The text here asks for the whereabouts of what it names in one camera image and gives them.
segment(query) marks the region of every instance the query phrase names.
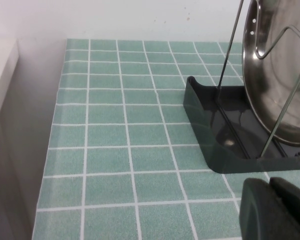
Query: green tile countertop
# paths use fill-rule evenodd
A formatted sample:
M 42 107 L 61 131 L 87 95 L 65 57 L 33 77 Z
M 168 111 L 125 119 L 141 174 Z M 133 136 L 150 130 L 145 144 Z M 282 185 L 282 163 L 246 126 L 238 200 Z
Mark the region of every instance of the green tile countertop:
M 69 39 L 34 240 L 239 240 L 243 181 L 218 174 L 182 106 L 186 79 L 217 85 L 227 43 Z M 235 43 L 223 83 L 242 85 Z

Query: white wall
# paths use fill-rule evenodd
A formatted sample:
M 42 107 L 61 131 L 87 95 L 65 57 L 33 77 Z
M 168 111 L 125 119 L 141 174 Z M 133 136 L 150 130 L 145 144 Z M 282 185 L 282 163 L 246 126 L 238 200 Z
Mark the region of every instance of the white wall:
M 33 227 L 66 38 L 220 41 L 240 0 L 0 0 L 0 36 L 19 62 L 0 121 Z M 249 1 L 235 41 L 241 42 Z
M 0 35 L 228 41 L 239 0 L 0 0 Z M 249 1 L 243 7 L 246 14 Z M 236 41 L 242 40 L 245 16 Z

